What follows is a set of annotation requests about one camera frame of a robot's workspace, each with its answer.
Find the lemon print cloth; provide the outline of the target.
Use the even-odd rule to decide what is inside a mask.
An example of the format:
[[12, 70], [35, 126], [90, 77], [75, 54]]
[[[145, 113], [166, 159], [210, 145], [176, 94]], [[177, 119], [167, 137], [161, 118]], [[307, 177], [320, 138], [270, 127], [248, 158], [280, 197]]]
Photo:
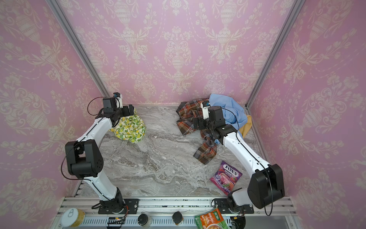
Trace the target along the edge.
[[119, 123], [110, 131], [121, 140], [138, 143], [142, 141], [145, 136], [146, 125], [136, 113], [136, 110], [134, 110], [134, 115], [122, 117]]

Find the red plaid cloth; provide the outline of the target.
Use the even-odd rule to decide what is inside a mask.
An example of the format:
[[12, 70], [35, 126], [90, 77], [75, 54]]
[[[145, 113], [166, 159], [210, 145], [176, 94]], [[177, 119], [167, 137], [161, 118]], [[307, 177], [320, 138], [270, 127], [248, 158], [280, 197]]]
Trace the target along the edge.
[[176, 110], [176, 113], [179, 115], [176, 124], [182, 135], [200, 131], [203, 143], [193, 157], [204, 165], [208, 164], [217, 153], [217, 144], [211, 131], [206, 128], [201, 108], [202, 104], [207, 104], [208, 102], [206, 98], [194, 99], [190, 102], [182, 102]]

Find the light blue cloth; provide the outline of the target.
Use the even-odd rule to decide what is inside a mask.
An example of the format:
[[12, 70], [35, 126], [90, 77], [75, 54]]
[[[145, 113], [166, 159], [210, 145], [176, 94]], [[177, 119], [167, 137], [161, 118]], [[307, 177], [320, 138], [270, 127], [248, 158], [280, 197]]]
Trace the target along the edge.
[[231, 97], [221, 94], [211, 94], [210, 106], [220, 106], [226, 124], [231, 124], [236, 130], [242, 128], [248, 122], [244, 109]]

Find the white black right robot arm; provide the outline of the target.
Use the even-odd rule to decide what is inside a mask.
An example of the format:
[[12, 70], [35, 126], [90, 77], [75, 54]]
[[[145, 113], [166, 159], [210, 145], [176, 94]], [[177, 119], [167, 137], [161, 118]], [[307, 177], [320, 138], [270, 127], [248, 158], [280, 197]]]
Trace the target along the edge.
[[203, 117], [194, 120], [194, 127], [208, 129], [215, 140], [229, 149], [244, 166], [250, 176], [248, 188], [229, 193], [228, 204], [232, 212], [241, 206], [253, 205], [264, 209], [285, 196], [283, 171], [279, 165], [271, 165], [262, 159], [243, 140], [231, 124], [227, 124], [222, 107], [201, 104]]

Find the mustard yellow cloth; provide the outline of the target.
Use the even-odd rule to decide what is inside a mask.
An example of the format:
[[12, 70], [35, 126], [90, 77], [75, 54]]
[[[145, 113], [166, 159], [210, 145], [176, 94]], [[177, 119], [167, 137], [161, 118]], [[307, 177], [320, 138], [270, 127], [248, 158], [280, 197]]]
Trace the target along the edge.
[[242, 136], [242, 138], [245, 138], [246, 135], [249, 133], [249, 131], [251, 130], [253, 125], [252, 122], [252, 117], [250, 115], [247, 115], [247, 123], [245, 125], [243, 125], [240, 129], [239, 132]]

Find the purple Fox's candy bag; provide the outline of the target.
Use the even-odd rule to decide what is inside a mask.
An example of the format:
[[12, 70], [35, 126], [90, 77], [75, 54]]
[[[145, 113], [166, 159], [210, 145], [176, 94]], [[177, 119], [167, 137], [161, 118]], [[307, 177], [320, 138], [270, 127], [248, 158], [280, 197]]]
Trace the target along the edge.
[[225, 194], [228, 195], [233, 191], [237, 181], [242, 176], [242, 172], [237, 170], [225, 161], [221, 165], [214, 176], [210, 180]]

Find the black round knob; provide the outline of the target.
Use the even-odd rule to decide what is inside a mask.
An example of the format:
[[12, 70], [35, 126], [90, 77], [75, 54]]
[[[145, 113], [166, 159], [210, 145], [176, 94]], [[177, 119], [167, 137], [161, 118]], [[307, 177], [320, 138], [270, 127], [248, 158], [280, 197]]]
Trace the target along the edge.
[[143, 213], [138, 217], [138, 225], [144, 228], [148, 228], [152, 223], [152, 219], [149, 215]]
[[172, 220], [173, 220], [175, 225], [179, 225], [180, 223], [182, 223], [183, 220], [184, 220], [182, 213], [180, 211], [176, 211], [172, 215]]

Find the green orange snack packet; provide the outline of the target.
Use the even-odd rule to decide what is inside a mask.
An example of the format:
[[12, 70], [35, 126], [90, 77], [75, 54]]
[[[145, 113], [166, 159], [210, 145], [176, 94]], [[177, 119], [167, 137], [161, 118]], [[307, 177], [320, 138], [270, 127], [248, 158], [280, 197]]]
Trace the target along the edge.
[[229, 228], [218, 208], [215, 208], [207, 214], [195, 216], [194, 220], [198, 229]]

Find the black round knob left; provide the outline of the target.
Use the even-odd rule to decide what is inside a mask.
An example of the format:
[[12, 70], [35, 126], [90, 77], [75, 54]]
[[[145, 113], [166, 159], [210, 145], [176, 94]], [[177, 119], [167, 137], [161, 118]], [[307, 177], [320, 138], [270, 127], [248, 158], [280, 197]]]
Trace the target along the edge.
[[144, 228], [148, 228], [152, 223], [152, 219], [149, 215], [143, 213], [138, 217], [138, 225]]

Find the small black electronics board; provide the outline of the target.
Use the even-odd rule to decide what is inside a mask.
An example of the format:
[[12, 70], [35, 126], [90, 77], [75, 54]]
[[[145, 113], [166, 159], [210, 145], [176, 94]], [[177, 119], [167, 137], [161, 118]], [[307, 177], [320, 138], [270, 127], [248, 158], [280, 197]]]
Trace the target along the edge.
[[124, 225], [125, 220], [125, 217], [109, 217], [107, 220], [107, 228], [120, 229]]

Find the white lidded jar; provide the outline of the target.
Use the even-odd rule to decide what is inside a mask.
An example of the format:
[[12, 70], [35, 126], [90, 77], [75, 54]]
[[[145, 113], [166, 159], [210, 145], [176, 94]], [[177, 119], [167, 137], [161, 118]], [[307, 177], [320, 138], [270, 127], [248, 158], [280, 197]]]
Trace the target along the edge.
[[61, 218], [63, 227], [75, 228], [80, 226], [85, 219], [85, 211], [77, 208], [71, 208], [65, 211]]

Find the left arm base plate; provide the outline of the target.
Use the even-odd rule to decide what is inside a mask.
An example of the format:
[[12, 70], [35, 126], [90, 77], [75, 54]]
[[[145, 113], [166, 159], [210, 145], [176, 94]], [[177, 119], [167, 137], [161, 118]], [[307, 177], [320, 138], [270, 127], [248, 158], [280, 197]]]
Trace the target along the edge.
[[99, 214], [128, 214], [133, 215], [138, 211], [139, 199], [138, 198], [128, 198], [124, 199], [122, 203], [117, 203], [116, 201], [100, 201], [100, 207], [98, 209]]

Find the aluminium front rail frame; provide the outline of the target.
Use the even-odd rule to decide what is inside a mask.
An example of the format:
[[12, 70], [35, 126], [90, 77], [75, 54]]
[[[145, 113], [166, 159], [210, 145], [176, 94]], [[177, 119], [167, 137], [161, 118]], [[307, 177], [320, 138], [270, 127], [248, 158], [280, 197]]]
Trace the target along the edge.
[[[78, 226], [79, 229], [107, 229], [109, 217], [125, 217], [125, 223], [120, 229], [140, 229], [138, 217], [145, 213], [152, 219], [148, 229], [195, 229], [195, 216], [211, 212], [215, 207], [211, 202], [215, 198], [224, 197], [132, 197], [139, 199], [138, 211], [133, 215], [99, 214], [98, 209], [93, 209], [98, 198], [65, 198], [51, 225], [52, 229], [70, 229], [63, 227], [61, 218], [65, 211], [77, 208], [85, 211], [85, 219]], [[222, 214], [229, 227], [238, 222], [238, 217], [244, 217], [247, 229], [301, 229], [301, 223], [290, 198], [285, 197], [276, 201], [272, 206], [258, 209], [251, 205], [254, 214]], [[180, 211], [183, 222], [175, 225], [172, 215]]]

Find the aluminium corner post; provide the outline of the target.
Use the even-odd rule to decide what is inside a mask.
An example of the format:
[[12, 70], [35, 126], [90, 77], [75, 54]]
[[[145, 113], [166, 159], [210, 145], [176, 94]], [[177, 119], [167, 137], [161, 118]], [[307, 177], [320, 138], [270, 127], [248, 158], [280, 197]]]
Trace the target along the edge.
[[274, 45], [271, 49], [271, 52], [269, 53], [269, 56], [263, 66], [262, 71], [259, 74], [259, 77], [252, 89], [252, 92], [249, 96], [249, 99], [246, 103], [246, 109], [249, 111], [249, 109], [252, 107], [252, 105], [254, 104], [255, 98], [257, 97], [260, 88], [262, 87], [266, 76], [268, 75], [273, 63], [275, 62], [276, 57], [278, 56], [279, 52], [281, 51], [281, 48], [287, 38], [287, 36], [289, 35], [289, 32], [291, 30], [291, 28], [293, 27], [293, 24], [295, 22], [295, 20], [297, 19], [304, 3], [306, 1], [305, 0], [296, 0], [293, 2], [292, 7], [290, 8], [289, 14], [283, 24], [283, 26], [281, 27], [278, 37], [274, 42]]
[[88, 87], [90, 89], [94, 88], [94, 91], [98, 92], [98, 95], [100, 96], [111, 97], [111, 94], [108, 92], [107, 87], [101, 80], [96, 67], [92, 64], [91, 59], [86, 52], [86, 49], [78, 38], [75, 29], [73, 28], [72, 24], [67, 18], [67, 15], [62, 9], [61, 4], [58, 1], [46, 2], [50, 10], [54, 14], [56, 20], [58, 21], [59, 25], [61, 26], [64, 34], [68, 38], [73, 49], [75, 50], [76, 54], [78, 55], [79, 60], [82, 62], [82, 66], [86, 70], [86, 73], [88, 74], [88, 80], [87, 78], [82, 78], [80, 75], [78, 75], [76, 77], [77, 82], [82, 83], [85, 87]]

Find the aluminium corner post right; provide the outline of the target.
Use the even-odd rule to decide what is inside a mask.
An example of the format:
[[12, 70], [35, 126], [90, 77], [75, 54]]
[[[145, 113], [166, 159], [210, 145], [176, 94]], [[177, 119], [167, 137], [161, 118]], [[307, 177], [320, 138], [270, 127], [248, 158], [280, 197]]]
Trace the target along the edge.
[[263, 66], [262, 71], [259, 74], [259, 77], [252, 89], [252, 92], [249, 96], [249, 99], [246, 103], [246, 109], [249, 111], [249, 109], [252, 107], [252, 105], [254, 104], [255, 98], [257, 97], [260, 88], [262, 87], [266, 76], [268, 75], [273, 63], [275, 62], [276, 57], [278, 56], [279, 52], [281, 51], [281, 48], [287, 38], [287, 36], [289, 35], [289, 32], [291, 30], [291, 28], [293, 27], [293, 24], [295, 22], [295, 20], [297, 19], [304, 3], [306, 1], [305, 0], [296, 0], [293, 2], [292, 7], [290, 8], [289, 14], [283, 24], [283, 26], [281, 27], [278, 37], [274, 42], [274, 45], [271, 49], [271, 52], [269, 53], [269, 56]]

